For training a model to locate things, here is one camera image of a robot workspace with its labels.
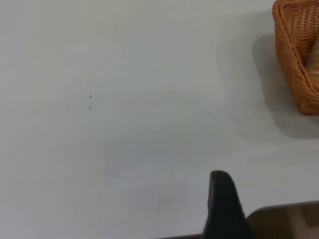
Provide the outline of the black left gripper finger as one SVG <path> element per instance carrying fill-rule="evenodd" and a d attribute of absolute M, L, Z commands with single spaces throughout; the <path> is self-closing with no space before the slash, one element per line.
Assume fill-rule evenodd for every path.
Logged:
<path fill-rule="evenodd" d="M 254 233 L 243 212 L 235 183 L 221 170 L 210 173 L 208 216 L 204 239 L 253 239 Z"/>

